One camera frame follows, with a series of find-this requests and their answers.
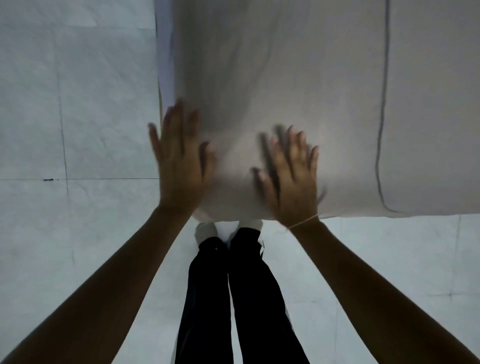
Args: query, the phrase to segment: marble floor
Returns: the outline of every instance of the marble floor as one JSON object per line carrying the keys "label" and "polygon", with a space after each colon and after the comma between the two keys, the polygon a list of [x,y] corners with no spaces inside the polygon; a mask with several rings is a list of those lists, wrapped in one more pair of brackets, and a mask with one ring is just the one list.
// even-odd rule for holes
{"label": "marble floor", "polygon": [[[159,118],[154,28],[151,0],[0,2],[0,359],[157,202],[146,127]],[[480,355],[480,215],[326,223]],[[170,359],[195,225],[173,244],[116,363]],[[374,363],[294,238],[274,222],[262,236],[311,363]]]}

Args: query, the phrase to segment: finger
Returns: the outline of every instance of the finger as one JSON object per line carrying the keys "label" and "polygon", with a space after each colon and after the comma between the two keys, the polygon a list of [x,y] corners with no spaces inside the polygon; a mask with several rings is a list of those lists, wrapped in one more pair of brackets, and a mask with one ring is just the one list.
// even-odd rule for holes
{"label": "finger", "polygon": [[171,123],[172,123],[173,108],[168,108],[162,123],[162,135],[160,136],[160,143],[162,145],[163,157],[169,157],[171,151]]}
{"label": "finger", "polygon": [[318,165],[318,154],[319,154],[319,149],[318,146],[314,147],[312,149],[312,152],[310,153],[310,173],[312,177],[317,180],[317,165]]}
{"label": "finger", "polygon": [[262,183],[262,189],[264,191],[265,200],[268,206],[275,211],[278,207],[278,199],[276,197],[275,186],[270,176],[263,170],[258,172],[258,178]]}
{"label": "finger", "polygon": [[194,111],[185,124],[185,155],[198,158],[198,132],[200,115]]}
{"label": "finger", "polygon": [[148,136],[150,137],[150,145],[152,146],[155,159],[158,163],[163,159],[162,156],[162,147],[158,139],[158,133],[156,131],[156,126],[153,123],[148,124]]}
{"label": "finger", "polygon": [[170,148],[173,156],[183,155],[183,102],[177,101],[172,111]]}
{"label": "finger", "polygon": [[299,143],[299,161],[303,164],[307,164],[308,159],[308,147],[307,147],[307,137],[305,132],[300,132],[297,134],[297,140]]}
{"label": "finger", "polygon": [[285,158],[285,153],[283,152],[278,139],[274,136],[270,139],[270,149],[272,152],[272,161],[275,165],[280,183],[289,179],[292,180],[292,174],[287,159]]}
{"label": "finger", "polygon": [[288,155],[290,156],[290,162],[293,164],[300,155],[297,131],[295,130],[293,125],[288,128],[288,144]]}
{"label": "finger", "polygon": [[205,148],[205,170],[203,181],[206,186],[209,186],[212,183],[213,175],[215,172],[216,157],[215,149],[213,146],[208,144]]}

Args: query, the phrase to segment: floor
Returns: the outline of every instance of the floor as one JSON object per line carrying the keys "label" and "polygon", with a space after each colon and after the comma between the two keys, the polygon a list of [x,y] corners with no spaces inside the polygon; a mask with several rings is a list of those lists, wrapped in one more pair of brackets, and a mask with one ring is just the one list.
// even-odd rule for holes
{"label": "floor", "polygon": [[[150,0],[0,2],[0,358],[157,203],[146,127],[159,118],[154,27]],[[480,215],[326,223],[480,355]],[[116,363],[168,362],[194,228],[173,244]],[[293,237],[274,222],[262,236],[310,361],[374,363]]]}

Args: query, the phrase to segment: black pants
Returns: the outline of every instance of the black pants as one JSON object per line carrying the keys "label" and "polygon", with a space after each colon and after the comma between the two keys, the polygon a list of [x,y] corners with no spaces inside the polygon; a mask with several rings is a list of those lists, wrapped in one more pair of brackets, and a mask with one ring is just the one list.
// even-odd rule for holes
{"label": "black pants", "polygon": [[228,281],[243,362],[308,363],[280,287],[260,257],[259,236],[242,228],[230,250],[218,237],[200,244],[190,265],[176,364],[233,363]]}

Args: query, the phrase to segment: hand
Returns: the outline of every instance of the hand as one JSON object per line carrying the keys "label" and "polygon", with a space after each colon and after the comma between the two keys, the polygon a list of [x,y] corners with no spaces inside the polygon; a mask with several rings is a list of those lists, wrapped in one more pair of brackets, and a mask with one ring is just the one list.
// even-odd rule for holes
{"label": "hand", "polygon": [[184,122],[181,101],[168,109],[160,139],[155,125],[148,125],[150,143],[160,174],[159,206],[173,213],[190,216],[212,182],[215,153],[207,144],[202,171],[198,128],[198,111],[190,114]]}
{"label": "hand", "polygon": [[289,151],[285,156],[277,138],[272,137],[270,149],[279,180],[276,190],[271,177],[259,172],[265,199],[275,218],[286,227],[317,215],[318,147],[309,152],[304,132],[288,129]]}

